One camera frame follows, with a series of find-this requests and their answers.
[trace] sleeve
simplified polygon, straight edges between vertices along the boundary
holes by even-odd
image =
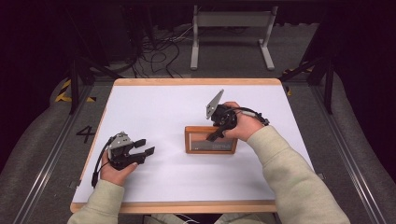
[[[87,204],[73,214],[67,223],[118,223],[123,194],[123,187],[100,179]]]
[[[323,181],[274,127],[263,127],[247,143],[262,163],[282,223],[349,223]]]

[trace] dark background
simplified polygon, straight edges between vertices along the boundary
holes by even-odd
[[[396,180],[396,166],[393,165],[396,161],[396,90],[393,87],[396,83],[396,16],[391,5],[362,2],[364,7],[356,6],[359,10],[347,8],[343,11],[343,15],[353,11],[350,13],[352,19],[334,20],[328,24],[331,28],[340,25],[337,22],[347,24],[352,20],[353,25],[348,26],[344,34],[331,34],[331,29],[323,29],[308,56],[315,57],[323,49],[330,48],[329,37],[341,36],[342,45],[333,60],[335,71],[344,82],[346,95],[366,138]],[[125,7],[127,13],[124,15],[131,16],[125,23],[119,6],[94,7],[95,10],[92,10],[93,6],[70,7],[70,15],[62,10],[56,12],[66,20],[69,31],[78,29],[72,33],[71,44],[76,43],[79,53],[102,65],[136,57],[145,24],[134,15],[141,10]],[[49,106],[55,86],[67,77],[70,61],[66,54],[73,51],[64,50],[67,44],[60,38],[59,30],[53,27],[56,22],[49,19],[48,9],[42,2],[13,1],[3,4],[0,10],[2,169],[24,130]],[[147,10],[151,22],[163,29],[191,22],[190,6],[151,7]],[[320,22],[325,12],[323,7],[280,7],[276,23]],[[92,22],[97,20],[107,22],[102,22],[103,26],[95,30]],[[98,34],[105,40],[99,41]],[[106,39],[112,38],[116,38],[118,45],[109,47]]]

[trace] table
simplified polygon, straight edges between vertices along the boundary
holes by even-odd
[[[205,119],[205,107],[221,89],[220,103],[236,101],[262,112],[312,167],[286,94],[275,78],[118,79],[71,211],[76,212],[91,195],[93,168],[108,137],[125,131],[132,141],[147,139],[141,150],[156,149],[126,180],[122,213],[276,212],[275,195],[262,176],[262,165],[245,142],[238,142],[233,155],[185,152],[184,127],[212,125]]]

